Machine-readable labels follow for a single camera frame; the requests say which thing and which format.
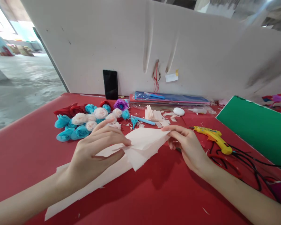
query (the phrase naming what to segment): white partition wall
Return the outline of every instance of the white partition wall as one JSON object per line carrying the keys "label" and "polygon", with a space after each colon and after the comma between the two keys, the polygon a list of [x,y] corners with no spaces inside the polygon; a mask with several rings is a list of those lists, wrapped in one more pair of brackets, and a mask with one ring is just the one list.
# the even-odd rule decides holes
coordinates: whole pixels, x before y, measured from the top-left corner
{"label": "white partition wall", "polygon": [[[281,92],[281,32],[155,1],[22,3],[72,93],[104,94],[103,69],[118,72],[120,95],[152,92],[157,59],[160,92],[214,99]],[[179,70],[178,81],[165,82],[167,68]]]}

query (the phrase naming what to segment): white egg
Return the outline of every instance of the white egg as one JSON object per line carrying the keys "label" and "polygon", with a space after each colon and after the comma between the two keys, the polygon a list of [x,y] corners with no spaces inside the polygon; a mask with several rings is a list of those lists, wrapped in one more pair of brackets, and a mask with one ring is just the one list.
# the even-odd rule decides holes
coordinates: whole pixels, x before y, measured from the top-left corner
{"label": "white egg", "polygon": [[177,116],[183,116],[184,115],[184,110],[182,108],[174,108],[174,113]]}

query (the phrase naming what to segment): glue bottle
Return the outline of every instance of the glue bottle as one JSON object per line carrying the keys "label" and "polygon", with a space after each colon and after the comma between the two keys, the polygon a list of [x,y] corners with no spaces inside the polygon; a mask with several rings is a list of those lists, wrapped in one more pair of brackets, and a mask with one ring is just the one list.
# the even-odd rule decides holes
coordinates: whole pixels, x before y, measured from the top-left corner
{"label": "glue bottle", "polygon": [[192,111],[196,114],[200,113],[200,114],[206,114],[207,110],[206,109],[188,109],[189,111]]}

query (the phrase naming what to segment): white paper rose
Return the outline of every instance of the white paper rose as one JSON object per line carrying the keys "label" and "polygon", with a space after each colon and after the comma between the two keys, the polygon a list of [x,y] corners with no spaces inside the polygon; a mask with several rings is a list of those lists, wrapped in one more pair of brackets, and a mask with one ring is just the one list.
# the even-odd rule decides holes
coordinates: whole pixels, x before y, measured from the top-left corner
{"label": "white paper rose", "polygon": [[122,116],[122,110],[116,108],[114,111],[112,111],[113,114],[115,114],[116,118],[120,118]]}
{"label": "white paper rose", "polygon": [[112,123],[116,123],[116,116],[115,116],[115,114],[113,114],[113,113],[110,113],[107,117],[106,117],[106,119],[113,119],[113,122]]}
{"label": "white paper rose", "polygon": [[85,127],[87,128],[88,131],[93,131],[96,126],[97,126],[97,123],[95,121],[89,121],[85,125]]}
{"label": "white paper rose", "polygon": [[111,126],[111,127],[114,127],[114,128],[117,128],[117,129],[121,130],[121,125],[119,124],[119,122],[108,123],[108,124],[106,124],[106,126]]}
{"label": "white paper rose", "polygon": [[105,117],[107,117],[108,112],[105,108],[96,108],[94,110],[93,115],[97,118],[97,119],[104,119]]}
{"label": "white paper rose", "polygon": [[92,114],[86,114],[87,121],[96,121],[96,117]]}
{"label": "white paper rose", "polygon": [[73,118],[72,118],[72,123],[74,125],[80,126],[86,122],[86,114],[84,113],[77,113]]}

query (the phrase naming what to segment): hand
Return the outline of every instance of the hand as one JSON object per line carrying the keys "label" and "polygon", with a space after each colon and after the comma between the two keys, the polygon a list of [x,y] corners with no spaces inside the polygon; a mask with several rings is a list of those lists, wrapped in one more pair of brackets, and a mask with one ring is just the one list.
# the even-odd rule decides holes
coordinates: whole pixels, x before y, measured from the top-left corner
{"label": "hand", "polygon": [[168,140],[170,149],[180,148],[186,165],[197,175],[202,177],[205,170],[213,165],[205,154],[193,130],[176,125],[166,126],[161,130],[171,131],[168,133],[168,135],[171,136]]}
{"label": "hand", "polygon": [[102,121],[88,137],[78,142],[71,163],[60,178],[60,182],[68,190],[80,190],[123,157],[123,150],[109,157],[96,156],[111,145],[123,143],[129,146],[131,144],[131,141],[120,130],[106,126],[112,121],[113,119]]}

